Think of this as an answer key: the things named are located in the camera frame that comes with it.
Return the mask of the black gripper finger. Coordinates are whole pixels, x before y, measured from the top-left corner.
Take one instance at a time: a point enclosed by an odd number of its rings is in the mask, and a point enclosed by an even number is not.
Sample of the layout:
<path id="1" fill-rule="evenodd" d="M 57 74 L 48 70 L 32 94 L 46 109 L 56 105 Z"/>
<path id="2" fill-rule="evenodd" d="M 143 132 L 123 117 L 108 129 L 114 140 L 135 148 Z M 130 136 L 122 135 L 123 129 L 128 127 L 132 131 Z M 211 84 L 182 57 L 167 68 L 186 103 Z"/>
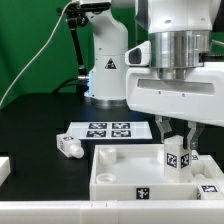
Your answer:
<path id="1" fill-rule="evenodd" d="M 183 138 L 183 148 L 189 150 L 196 150 L 198 148 L 198 139 L 204 130 L 204 125 L 199 122 L 188 122 L 188 128 L 190 129 L 187 136 Z"/>
<path id="2" fill-rule="evenodd" d="M 170 118 L 164 116 L 155 116 L 156 125 L 160 131 L 161 142 L 164 142 L 166 138 L 169 138 L 172 135 L 172 128 L 170 125 Z"/>

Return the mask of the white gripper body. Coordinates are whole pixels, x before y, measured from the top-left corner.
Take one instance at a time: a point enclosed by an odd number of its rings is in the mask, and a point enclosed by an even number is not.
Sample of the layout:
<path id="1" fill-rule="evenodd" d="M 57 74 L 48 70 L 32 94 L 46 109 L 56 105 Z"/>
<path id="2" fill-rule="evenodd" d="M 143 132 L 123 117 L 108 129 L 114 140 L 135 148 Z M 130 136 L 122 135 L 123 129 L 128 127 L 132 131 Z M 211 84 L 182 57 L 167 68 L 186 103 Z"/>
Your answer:
<path id="1" fill-rule="evenodd" d="M 131 110 L 224 127 L 224 64 L 188 69 L 185 80 L 162 80 L 155 69 L 129 68 Z"/>

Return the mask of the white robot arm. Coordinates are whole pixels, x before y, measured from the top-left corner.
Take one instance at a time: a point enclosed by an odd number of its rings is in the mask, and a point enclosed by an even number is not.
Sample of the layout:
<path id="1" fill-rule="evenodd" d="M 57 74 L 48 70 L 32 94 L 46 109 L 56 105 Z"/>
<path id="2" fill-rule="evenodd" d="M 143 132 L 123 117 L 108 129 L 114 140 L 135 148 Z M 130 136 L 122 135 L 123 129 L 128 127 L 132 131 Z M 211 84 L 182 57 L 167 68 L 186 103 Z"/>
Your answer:
<path id="1" fill-rule="evenodd" d="M 86 100 L 125 101 L 156 116 L 161 133 L 171 118 L 189 122 L 187 146 L 204 125 L 224 127 L 224 61 L 210 54 L 222 0 L 72 0 L 93 27 L 95 64 Z M 148 40 L 129 49 L 127 30 L 112 7 L 135 8 Z"/>

